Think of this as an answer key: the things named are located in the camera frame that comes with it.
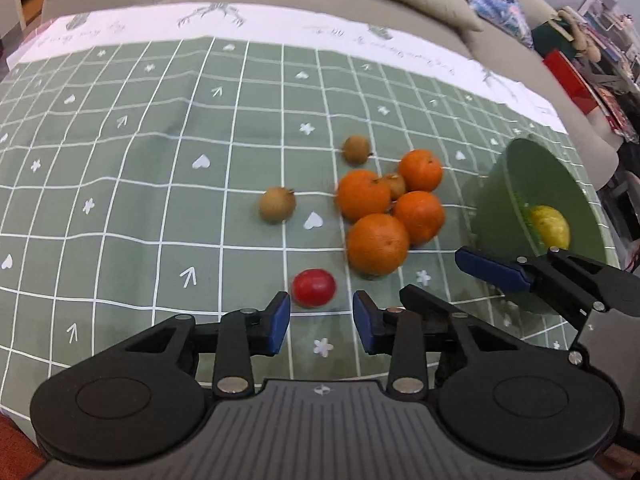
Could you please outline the yellow-green round fruit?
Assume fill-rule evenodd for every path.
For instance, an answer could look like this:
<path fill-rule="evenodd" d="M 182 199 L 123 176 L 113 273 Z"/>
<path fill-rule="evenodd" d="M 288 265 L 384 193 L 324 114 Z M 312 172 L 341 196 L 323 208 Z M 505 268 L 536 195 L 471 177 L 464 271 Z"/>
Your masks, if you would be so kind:
<path fill-rule="evenodd" d="M 558 210 L 547 205 L 533 206 L 528 218 L 545 248 L 570 247 L 570 225 Z"/>

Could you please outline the orange tangerine front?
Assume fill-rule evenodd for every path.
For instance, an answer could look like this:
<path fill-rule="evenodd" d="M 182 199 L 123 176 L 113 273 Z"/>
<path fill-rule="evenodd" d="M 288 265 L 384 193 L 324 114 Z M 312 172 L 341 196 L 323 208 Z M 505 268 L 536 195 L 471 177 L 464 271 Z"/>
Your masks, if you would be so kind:
<path fill-rule="evenodd" d="M 368 214 L 346 234 L 349 265 L 364 275 L 383 276 L 394 272 L 408 256 L 409 234 L 390 214 Z"/>

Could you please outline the orange tangerine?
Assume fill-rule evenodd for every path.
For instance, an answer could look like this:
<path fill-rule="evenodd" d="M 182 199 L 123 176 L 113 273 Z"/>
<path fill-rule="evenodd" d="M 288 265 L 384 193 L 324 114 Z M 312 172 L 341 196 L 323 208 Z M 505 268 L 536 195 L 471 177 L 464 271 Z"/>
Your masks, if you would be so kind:
<path fill-rule="evenodd" d="M 442 182 L 442 164 L 429 150 L 417 148 L 405 154 L 397 167 L 408 191 L 433 192 Z"/>
<path fill-rule="evenodd" d="M 349 171 L 338 182 L 335 203 L 341 215 L 354 223 L 368 214 L 385 214 L 390 209 L 390 187 L 375 172 Z"/>
<path fill-rule="evenodd" d="M 405 226 L 413 246 L 425 244 L 434 238 L 446 218 L 440 200 L 426 191 L 401 195 L 393 206 L 393 216 Z"/>
<path fill-rule="evenodd" d="M 383 276 L 394 272 L 408 256 L 409 234 L 390 214 L 368 214 L 346 234 L 349 265 L 364 275 Z"/>

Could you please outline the red cherry tomato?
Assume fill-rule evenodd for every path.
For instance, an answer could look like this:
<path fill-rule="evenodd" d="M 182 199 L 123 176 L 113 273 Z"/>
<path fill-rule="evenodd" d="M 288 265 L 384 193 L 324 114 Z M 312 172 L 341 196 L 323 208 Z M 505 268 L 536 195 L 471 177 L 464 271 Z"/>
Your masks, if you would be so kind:
<path fill-rule="evenodd" d="M 332 300 L 336 292 L 336 281 L 331 273 L 323 269 L 307 269 L 292 281 L 292 295 L 304 308 L 318 308 Z"/>

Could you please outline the green colander bowl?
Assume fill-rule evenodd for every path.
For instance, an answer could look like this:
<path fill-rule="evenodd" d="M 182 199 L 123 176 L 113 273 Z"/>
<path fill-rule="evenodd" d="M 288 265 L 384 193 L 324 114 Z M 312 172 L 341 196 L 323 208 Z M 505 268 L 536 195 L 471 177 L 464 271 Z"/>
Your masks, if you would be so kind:
<path fill-rule="evenodd" d="M 472 220 L 475 246 L 470 256 L 455 256 L 458 268 L 496 286 L 529 312 L 554 312 L 550 297 L 522 286 L 523 257 L 532 261 L 555 246 L 600 262 L 606 253 L 596 215 L 568 169 L 540 143 L 512 140 L 478 191 Z"/>

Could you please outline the brown longan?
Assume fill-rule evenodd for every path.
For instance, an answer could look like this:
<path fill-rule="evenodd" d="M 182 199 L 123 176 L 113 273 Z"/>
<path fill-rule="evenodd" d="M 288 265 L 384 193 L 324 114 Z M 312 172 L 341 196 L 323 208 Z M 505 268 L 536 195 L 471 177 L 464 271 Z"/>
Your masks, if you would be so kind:
<path fill-rule="evenodd" d="M 288 220 L 295 211 L 296 196 L 290 188 L 267 188 L 259 199 L 258 210 L 262 220 L 277 223 Z"/>
<path fill-rule="evenodd" d="M 354 134 L 343 143 L 342 155 L 349 165 L 360 166 L 367 162 L 371 155 L 370 140 L 366 136 Z"/>
<path fill-rule="evenodd" d="M 397 172 L 390 172 L 389 174 L 384 174 L 382 180 L 386 183 L 388 188 L 390 189 L 390 199 L 394 202 L 398 200 L 401 195 L 404 195 L 407 192 L 405 179 L 401 174 Z"/>

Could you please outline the orange tangerine back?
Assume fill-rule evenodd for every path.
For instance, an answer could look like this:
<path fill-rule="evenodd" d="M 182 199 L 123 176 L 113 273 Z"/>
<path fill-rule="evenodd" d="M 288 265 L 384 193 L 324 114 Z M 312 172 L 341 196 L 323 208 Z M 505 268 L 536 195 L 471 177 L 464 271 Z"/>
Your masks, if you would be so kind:
<path fill-rule="evenodd" d="M 397 167 L 408 191 L 433 192 L 442 182 L 442 164 L 429 150 L 417 148 L 405 154 Z"/>

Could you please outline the brown longan back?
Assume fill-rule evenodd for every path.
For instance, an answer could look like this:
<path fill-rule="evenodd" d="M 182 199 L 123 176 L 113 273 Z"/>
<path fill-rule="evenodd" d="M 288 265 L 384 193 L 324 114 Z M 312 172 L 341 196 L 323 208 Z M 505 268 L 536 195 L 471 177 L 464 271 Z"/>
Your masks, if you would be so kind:
<path fill-rule="evenodd" d="M 354 134 L 343 143 L 342 155 L 349 165 L 360 166 L 367 162 L 371 155 L 370 140 L 366 136 Z"/>

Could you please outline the green checked tablecloth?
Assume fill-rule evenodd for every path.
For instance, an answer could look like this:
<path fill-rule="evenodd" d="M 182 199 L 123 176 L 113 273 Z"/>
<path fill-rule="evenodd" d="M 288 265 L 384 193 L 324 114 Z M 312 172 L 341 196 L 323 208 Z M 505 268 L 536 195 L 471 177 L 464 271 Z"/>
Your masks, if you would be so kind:
<path fill-rule="evenodd" d="M 343 142 L 366 136 L 387 174 L 425 148 L 444 167 L 446 221 L 392 274 L 367 280 L 344 254 L 334 192 Z M 202 323 L 265 307 L 299 272 L 329 271 L 334 298 L 294 307 L 254 375 L 380 377 L 350 297 L 397 304 L 413 284 L 536 344 L 574 333 L 518 312 L 454 264 L 480 186 L 516 136 L 570 170 L 604 212 L 559 113 L 464 55 L 396 29 L 274 6 L 186 3 L 59 18 L 1 83 L 1 411 L 29 431 L 51 375 L 165 318 Z M 267 188 L 295 192 L 262 220 Z"/>

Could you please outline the red box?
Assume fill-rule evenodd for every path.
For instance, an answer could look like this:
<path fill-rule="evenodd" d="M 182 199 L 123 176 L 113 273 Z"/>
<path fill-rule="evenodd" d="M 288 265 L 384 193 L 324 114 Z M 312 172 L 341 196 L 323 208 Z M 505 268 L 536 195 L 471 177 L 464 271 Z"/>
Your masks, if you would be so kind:
<path fill-rule="evenodd" d="M 570 60 L 559 50 L 553 50 L 544 57 L 544 65 L 559 81 L 572 102 L 580 109 L 582 114 L 588 116 L 599 107 L 590 85 L 576 70 Z"/>

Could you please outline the cluttered desk with magazines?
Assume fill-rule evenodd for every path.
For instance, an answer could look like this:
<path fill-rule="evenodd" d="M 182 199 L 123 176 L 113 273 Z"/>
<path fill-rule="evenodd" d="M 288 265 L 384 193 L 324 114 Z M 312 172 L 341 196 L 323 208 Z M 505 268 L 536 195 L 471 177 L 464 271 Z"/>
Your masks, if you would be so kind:
<path fill-rule="evenodd" d="M 597 85 L 615 100 L 614 124 L 627 142 L 639 143 L 639 21 L 620 0 L 585 0 L 578 9 L 601 52 Z"/>

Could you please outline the dark green bag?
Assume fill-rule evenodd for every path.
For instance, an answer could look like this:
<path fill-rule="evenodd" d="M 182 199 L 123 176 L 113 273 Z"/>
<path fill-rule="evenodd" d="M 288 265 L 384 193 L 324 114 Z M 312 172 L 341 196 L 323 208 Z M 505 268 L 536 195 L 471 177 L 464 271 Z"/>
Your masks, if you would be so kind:
<path fill-rule="evenodd" d="M 534 48 L 542 58 L 555 50 L 563 53 L 569 60 L 577 54 L 570 24 L 562 18 L 552 18 L 537 26 L 532 30 L 532 38 Z"/>

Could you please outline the plush toy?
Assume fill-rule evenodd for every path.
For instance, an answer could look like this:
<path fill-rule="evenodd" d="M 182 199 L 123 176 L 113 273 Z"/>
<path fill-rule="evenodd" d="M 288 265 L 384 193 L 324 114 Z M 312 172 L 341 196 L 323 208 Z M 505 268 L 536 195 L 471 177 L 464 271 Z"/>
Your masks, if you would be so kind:
<path fill-rule="evenodd" d="M 563 8 L 557 10 L 556 15 L 570 26 L 570 36 L 573 37 L 572 46 L 577 55 L 586 58 L 590 62 L 599 63 L 601 61 L 601 51 L 587 34 L 586 26 L 576 18 L 577 14 L 567 8 Z"/>

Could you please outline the blue patterned cushion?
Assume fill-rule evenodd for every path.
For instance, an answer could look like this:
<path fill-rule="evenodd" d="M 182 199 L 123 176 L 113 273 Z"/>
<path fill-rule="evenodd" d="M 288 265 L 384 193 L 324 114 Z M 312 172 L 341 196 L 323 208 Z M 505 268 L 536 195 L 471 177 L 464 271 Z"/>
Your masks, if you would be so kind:
<path fill-rule="evenodd" d="M 532 32 L 526 21 L 520 0 L 468 0 L 476 14 L 525 47 L 533 49 Z"/>

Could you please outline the beige sofa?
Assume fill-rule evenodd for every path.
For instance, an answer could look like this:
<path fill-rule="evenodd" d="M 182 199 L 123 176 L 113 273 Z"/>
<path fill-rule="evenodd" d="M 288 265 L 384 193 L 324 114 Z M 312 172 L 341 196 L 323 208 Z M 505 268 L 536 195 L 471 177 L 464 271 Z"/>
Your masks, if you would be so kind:
<path fill-rule="evenodd" d="M 618 144 L 611 129 L 605 125 L 603 115 L 582 114 L 544 66 L 538 53 L 480 17 L 483 30 L 472 32 L 453 28 L 395 0 L 44 0 L 42 18 L 49 21 L 82 12 L 178 2 L 287 6 L 410 32 L 467 58 L 474 58 L 491 72 L 521 81 L 546 98 L 559 113 L 595 188 L 603 188 L 611 180 L 620 162 Z"/>

